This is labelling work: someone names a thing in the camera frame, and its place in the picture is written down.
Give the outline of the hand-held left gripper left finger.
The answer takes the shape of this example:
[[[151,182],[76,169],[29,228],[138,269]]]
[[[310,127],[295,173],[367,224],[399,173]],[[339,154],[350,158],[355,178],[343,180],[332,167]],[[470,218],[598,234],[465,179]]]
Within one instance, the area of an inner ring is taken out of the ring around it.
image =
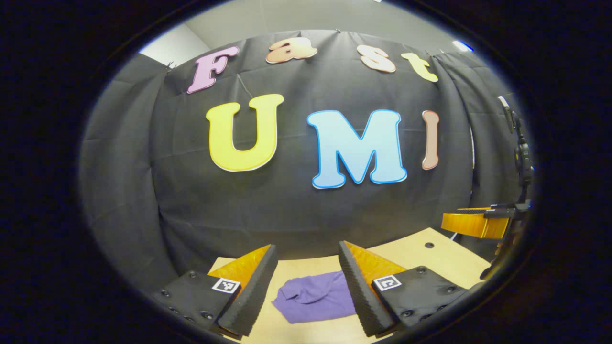
[[[249,336],[277,264],[276,246],[266,245],[211,272],[188,271],[151,296],[193,327],[232,338]]]

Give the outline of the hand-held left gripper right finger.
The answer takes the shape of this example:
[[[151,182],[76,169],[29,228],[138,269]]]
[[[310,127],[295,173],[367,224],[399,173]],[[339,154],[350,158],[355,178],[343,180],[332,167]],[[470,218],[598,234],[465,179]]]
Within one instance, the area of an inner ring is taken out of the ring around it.
[[[339,265],[367,337],[415,333],[468,294],[472,254],[434,240],[370,249],[341,240]]]

